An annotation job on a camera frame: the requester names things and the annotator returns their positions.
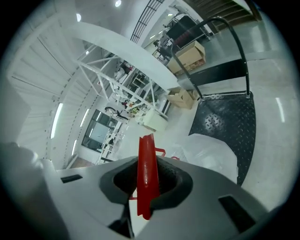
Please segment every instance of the red lever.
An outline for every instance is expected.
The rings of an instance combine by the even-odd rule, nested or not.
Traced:
[[[153,134],[140,138],[137,164],[137,215],[151,217],[150,202],[159,196],[158,166]]]

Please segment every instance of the white beam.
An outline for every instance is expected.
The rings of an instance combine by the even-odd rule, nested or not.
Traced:
[[[115,56],[115,57],[111,57],[111,58],[103,58],[103,59],[99,59],[99,60],[96,60],[96,61],[93,61],[93,62],[88,62],[87,64],[93,64],[93,63],[96,63],[96,62],[103,62],[103,61],[107,61],[107,60],[110,60],[110,59],[117,59],[117,58],[120,58],[120,57]]]
[[[76,153],[74,156],[72,156],[71,158],[73,158],[72,159],[72,161],[68,164],[68,166],[66,167],[66,169],[69,169],[72,165],[73,165],[73,163],[76,161],[76,159],[78,158],[78,153]]]
[[[94,73],[99,74],[101,77],[107,79],[111,83],[117,85],[120,89],[122,89],[122,90],[130,93],[133,97],[137,98],[138,100],[140,100],[141,102],[143,102],[144,104],[146,104],[148,107],[154,108],[158,113],[160,113],[161,115],[163,115],[163,116],[165,116],[167,118],[167,116],[163,112],[159,111],[155,106],[153,106],[152,104],[150,104],[149,102],[147,102],[145,99],[141,98],[139,95],[135,94],[133,91],[131,91],[128,88],[124,87],[122,84],[120,84],[119,82],[117,82],[113,78],[111,78],[111,77],[105,75],[104,73],[102,73],[99,68],[97,68],[97,67],[91,67],[90,65],[87,65],[87,64],[85,64],[83,62],[80,62],[80,61],[76,61],[76,62],[79,65],[81,65],[81,66],[83,66],[83,67],[85,67],[85,68],[93,71]]]
[[[98,45],[129,62],[165,91],[179,87],[177,78],[159,60],[120,34],[86,22],[77,22],[67,32],[75,38]]]
[[[93,47],[94,45],[92,44],[91,46],[89,46],[88,47],[88,49],[87,50],[84,50],[84,52],[83,53],[81,53],[80,55],[79,55],[79,57],[78,57],[78,59],[77,60],[79,60],[80,58],[81,58],[81,56],[82,55],[84,55],[85,53],[86,53],[86,51],[90,51],[91,49],[92,49],[92,47]]]
[[[143,105],[144,103],[142,103],[142,102],[140,102],[140,103],[138,103],[138,104],[134,104],[132,107],[128,107],[128,108],[126,108],[126,111],[129,111],[129,110],[131,110],[131,109],[133,109],[133,108],[135,108],[135,107],[138,107],[138,106],[140,106],[140,105]]]
[[[101,76],[100,76],[99,74],[97,74],[97,77],[98,77],[98,80],[99,80],[100,85],[101,85],[101,87],[102,87],[102,91],[104,92],[104,95],[105,95],[106,99],[108,100],[108,96],[107,96],[107,94],[106,94],[106,90],[105,90],[104,84],[103,84],[103,82],[102,82]]]
[[[89,51],[88,54],[85,54],[85,55],[81,58],[80,61],[82,61],[83,59],[85,59],[92,51],[94,51],[94,50],[96,49],[96,47],[98,47],[98,46],[94,46],[94,47]]]
[[[152,80],[149,79],[149,81],[150,81],[150,85],[151,85],[152,103],[153,103],[153,106],[155,106],[155,99],[154,99],[154,91],[153,91]]]
[[[97,91],[97,89],[95,88],[94,84],[91,82],[91,80],[89,79],[89,77],[86,75],[84,69],[79,65],[79,68],[82,70],[83,75],[85,76],[85,78],[88,80],[88,82],[90,83],[90,85],[92,86],[92,88],[95,90],[95,92],[97,93],[97,95],[100,95]]]

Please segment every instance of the black slot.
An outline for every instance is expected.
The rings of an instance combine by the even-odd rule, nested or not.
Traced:
[[[240,233],[246,231],[255,224],[255,221],[233,197],[221,197],[219,198],[219,201]]]
[[[108,227],[127,238],[132,239],[135,237],[131,226],[129,203],[125,204],[122,217],[119,220],[114,221]]]
[[[63,183],[68,183],[68,182],[72,182],[72,181],[75,181],[75,180],[78,180],[81,178],[82,178],[82,176],[80,176],[79,174],[76,174],[76,175],[72,175],[72,176],[68,176],[68,177],[63,177],[63,178],[61,178],[61,181]]]

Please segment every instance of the black machine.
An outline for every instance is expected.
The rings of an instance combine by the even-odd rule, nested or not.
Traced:
[[[175,41],[186,31],[188,31],[189,29],[195,26],[196,23],[189,16],[186,15],[182,17],[178,22],[172,25],[170,30],[167,32],[167,36]],[[195,40],[195,38],[197,39],[197,41],[202,41],[206,38],[206,35],[208,35],[208,33],[206,32],[203,25],[199,26],[197,28],[194,28],[193,33],[188,35],[184,39],[184,41],[178,42],[177,46],[181,48],[185,46],[187,43]]]

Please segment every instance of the stair step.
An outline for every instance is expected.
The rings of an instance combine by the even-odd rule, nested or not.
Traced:
[[[251,21],[255,21],[255,18],[252,15],[244,15],[244,16],[240,16],[240,17],[230,20],[229,23],[232,26],[235,26],[235,25],[239,25],[239,24],[247,23],[247,22],[251,22]],[[227,26],[223,23],[216,27],[218,28],[219,31],[227,28]]]
[[[213,13],[211,15],[208,15],[208,16],[209,17],[215,17],[215,16],[223,17],[223,16],[227,16],[228,14],[231,14],[233,12],[238,12],[240,10],[242,11],[244,9],[242,9],[238,5],[235,5],[235,6],[230,6],[230,7],[226,7],[226,8],[220,9],[218,12],[215,12],[215,13]]]
[[[210,10],[211,8],[216,8],[224,3],[233,2],[232,0],[199,0],[200,2],[197,7],[201,9]]]
[[[242,16],[252,16],[249,12],[247,12],[246,10],[244,9],[239,9],[237,11],[234,11],[234,12],[230,12],[230,13],[227,13],[225,15],[221,15],[221,17],[223,17],[224,19],[226,19],[227,21],[231,21],[231,20],[234,20],[236,18],[239,18],[239,17],[242,17]]]
[[[223,3],[219,6],[214,7],[213,9],[210,9],[209,11],[206,12],[206,14],[208,14],[208,15],[209,14],[214,14],[216,11],[220,11],[220,9],[227,8],[227,7],[230,7],[230,6],[236,6],[236,3],[233,2],[233,1]]]

